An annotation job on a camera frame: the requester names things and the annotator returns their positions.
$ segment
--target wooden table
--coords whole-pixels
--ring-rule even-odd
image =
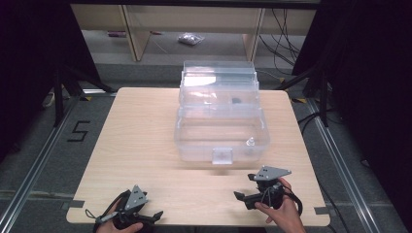
[[[177,88],[118,92],[74,198],[85,203],[69,209],[68,221],[92,223],[85,209],[99,216],[138,184],[150,200],[140,213],[164,211],[158,225],[265,226],[265,215],[248,211],[233,191],[257,193],[247,175],[268,165],[292,170],[285,178],[303,202],[304,225],[329,224],[329,215],[315,213],[326,205],[286,92],[260,92],[271,144],[259,161],[232,165],[180,159],[173,141],[178,95]]]

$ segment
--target clear plastic container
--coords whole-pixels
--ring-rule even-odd
[[[203,115],[194,113],[193,109],[180,108],[175,143],[181,158],[185,161],[212,161],[214,164],[259,160],[270,143],[263,110],[242,114]]]
[[[185,62],[179,101],[175,143],[185,161],[255,161],[270,143],[252,62]]]

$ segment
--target wire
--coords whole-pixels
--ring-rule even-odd
[[[274,79],[280,80],[280,78],[278,78],[278,77],[276,77],[276,76],[274,76],[274,75],[270,74],[269,72],[266,72],[266,71],[261,71],[261,70],[256,70],[256,72],[258,72],[258,73],[262,73],[262,74],[266,74],[266,75],[268,75],[268,76],[270,76],[270,77],[272,77],[272,78],[274,78]]]
[[[336,230],[335,230],[331,225],[328,225],[327,227],[329,227],[329,229],[330,229],[332,232],[336,233]]]
[[[301,134],[302,134],[302,135],[303,135],[304,132],[305,132],[306,126],[307,126],[307,125],[309,124],[309,122],[312,121],[312,119],[314,119],[315,117],[317,117],[317,115],[311,116],[311,117],[306,121],[306,123],[303,125],[302,131],[301,131]]]
[[[290,60],[288,60],[285,56],[283,56],[282,54],[280,54],[279,52],[276,51],[276,49],[274,50],[273,48],[271,48],[269,45],[266,44],[266,42],[263,40],[263,38],[261,37],[261,35],[258,35],[261,39],[261,41],[263,42],[263,44],[266,46],[266,48],[272,52],[273,54],[279,56],[280,58],[282,58],[283,60],[285,60],[286,62],[288,62],[291,66],[294,65],[294,63]]]
[[[287,25],[288,10],[287,10],[287,9],[284,9],[284,10],[283,10],[283,13],[284,13],[284,23],[283,23],[283,25],[281,25],[279,19],[276,17],[275,11],[272,9],[272,14],[273,14],[273,16],[275,17],[276,22],[278,23],[279,28],[281,29],[281,36],[280,36],[280,38],[279,38],[279,41],[276,41],[275,38],[273,37],[273,35],[272,35],[272,38],[273,38],[273,39],[278,43],[278,45],[279,45],[279,44],[281,43],[282,36],[284,36],[284,37],[285,37],[285,40],[288,42],[288,46],[289,46],[288,48],[286,48],[286,47],[284,47],[284,48],[286,48],[287,50],[290,51],[291,56],[292,56],[292,59],[293,59],[293,61],[295,61],[295,58],[297,58],[296,53],[299,53],[300,50],[299,50],[297,47],[295,47],[295,46],[291,43],[291,41],[289,40],[288,25]]]

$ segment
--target human hand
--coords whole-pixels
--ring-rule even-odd
[[[286,192],[291,192],[292,187],[285,179],[279,178],[279,181],[285,187]],[[260,202],[256,202],[255,207],[268,215],[266,223],[274,221],[285,232],[306,232],[303,227],[302,220],[300,219],[299,213],[297,212],[296,205],[294,204],[293,200],[287,195],[283,196],[282,206],[277,210],[270,208]]]
[[[111,214],[116,209],[118,202],[116,202],[116,204],[113,205],[112,209],[110,209],[110,211],[108,212],[108,215]],[[102,223],[99,226],[99,228],[97,228],[96,233],[135,233],[141,230],[142,228],[143,228],[143,223],[138,222],[138,223],[130,225],[129,227],[123,230],[118,230],[116,226],[113,224],[113,220],[109,219],[108,221]]]

